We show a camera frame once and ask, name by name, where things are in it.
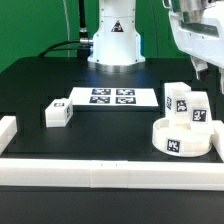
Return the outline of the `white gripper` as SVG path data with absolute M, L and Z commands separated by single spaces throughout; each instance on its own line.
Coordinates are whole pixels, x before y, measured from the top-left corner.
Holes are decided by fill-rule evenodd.
M 196 78 L 205 81 L 210 75 L 206 62 L 220 67 L 220 91 L 224 94 L 224 6 L 205 9 L 200 23 L 186 24 L 172 11 L 169 20 L 178 49 L 191 55 Z

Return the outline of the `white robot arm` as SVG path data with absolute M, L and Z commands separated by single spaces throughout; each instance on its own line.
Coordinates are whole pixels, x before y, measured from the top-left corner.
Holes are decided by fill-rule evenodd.
M 219 68 L 224 93 L 224 0 L 162 0 L 177 48 L 188 54 L 201 79 L 210 64 Z M 88 64 L 106 72 L 126 72 L 145 62 L 135 29 L 136 0 L 99 0 L 99 28 Z

